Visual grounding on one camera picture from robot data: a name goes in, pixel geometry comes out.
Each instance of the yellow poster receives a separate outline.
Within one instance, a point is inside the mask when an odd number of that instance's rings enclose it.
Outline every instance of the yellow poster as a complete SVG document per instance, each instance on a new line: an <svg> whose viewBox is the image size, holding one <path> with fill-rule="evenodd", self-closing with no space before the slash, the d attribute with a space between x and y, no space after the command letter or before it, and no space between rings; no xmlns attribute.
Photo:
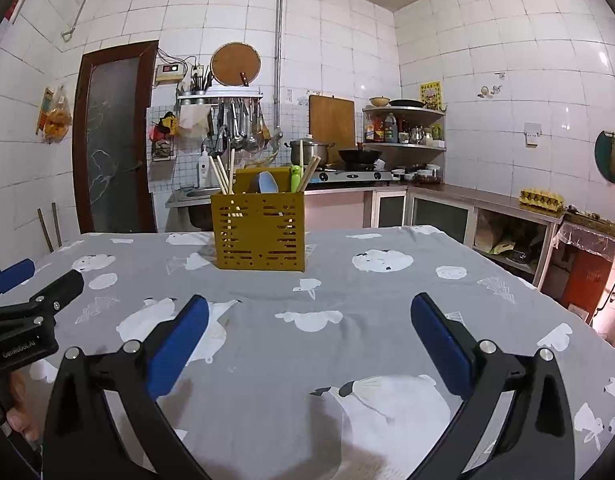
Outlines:
<svg viewBox="0 0 615 480"><path fill-rule="evenodd" d="M423 106L430 110L443 110L443 98L441 96L441 82L434 81L421 85L421 101Z"/></svg>

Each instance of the human hand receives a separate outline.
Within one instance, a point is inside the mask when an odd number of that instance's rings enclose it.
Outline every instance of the human hand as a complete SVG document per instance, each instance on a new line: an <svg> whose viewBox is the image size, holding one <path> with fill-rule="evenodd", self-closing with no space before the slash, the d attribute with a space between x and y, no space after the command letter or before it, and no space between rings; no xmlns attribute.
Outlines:
<svg viewBox="0 0 615 480"><path fill-rule="evenodd" d="M39 428L27 413L25 379L19 371L10 374L10 393L16 405L6 415L8 424L14 431L21 433L28 442L37 440L39 438Z"/></svg>

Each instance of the gray tablecloth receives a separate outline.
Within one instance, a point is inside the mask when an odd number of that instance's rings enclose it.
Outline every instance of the gray tablecloth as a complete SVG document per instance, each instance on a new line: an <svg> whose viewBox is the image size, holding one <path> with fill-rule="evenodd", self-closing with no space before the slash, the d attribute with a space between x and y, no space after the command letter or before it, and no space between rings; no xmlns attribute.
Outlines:
<svg viewBox="0 0 615 480"><path fill-rule="evenodd" d="M56 316L60 351L26 373L41 420L67 348L116 351L201 294L212 302L208 331L159 404L213 478L406 478L460 405L410 322L412 298L425 291L476 340L526 355L552 348L577 476L615 432L615 350L434 228L308 233L305 273L219 270L212 243L206 234L84 235L2 297L26 300L73 267L86 280ZM143 463L118 396L109 397L130 455ZM472 463L487 458L497 431L493 422Z"/></svg>

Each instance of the stainless steel pot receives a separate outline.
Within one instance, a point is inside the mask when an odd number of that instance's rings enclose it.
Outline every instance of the stainless steel pot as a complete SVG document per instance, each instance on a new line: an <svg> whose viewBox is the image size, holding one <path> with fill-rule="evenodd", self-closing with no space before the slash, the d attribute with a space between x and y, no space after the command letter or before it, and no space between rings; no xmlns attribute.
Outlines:
<svg viewBox="0 0 615 480"><path fill-rule="evenodd" d="M299 146L300 140L292 140L288 145L287 142L284 144L291 149L290 152L290 160L292 164L298 166L300 164L300 153ZM318 140L314 139L303 139L303 164L309 164L313 155L320 156L321 162L318 163L319 168L324 168L327 165L327 149L332 148L334 146L334 142L318 142Z"/></svg>

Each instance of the brown door frame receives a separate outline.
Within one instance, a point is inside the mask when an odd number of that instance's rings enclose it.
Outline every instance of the brown door frame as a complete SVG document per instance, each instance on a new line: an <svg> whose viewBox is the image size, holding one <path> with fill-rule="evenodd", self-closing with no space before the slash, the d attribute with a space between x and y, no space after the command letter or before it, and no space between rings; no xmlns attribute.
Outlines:
<svg viewBox="0 0 615 480"><path fill-rule="evenodd" d="M146 108L152 102L152 79L156 62L158 41L144 41L105 48L84 54L76 83L74 126L72 139L73 179L78 226L82 233L94 231L90 193L88 186L88 154L86 152L86 123L88 120L88 91L92 70L97 65L121 59L139 58L137 84L134 102L134 135L136 146L136 185L139 206L140 229L144 233L155 233L152 197L148 189L148 168L146 161Z"/></svg>

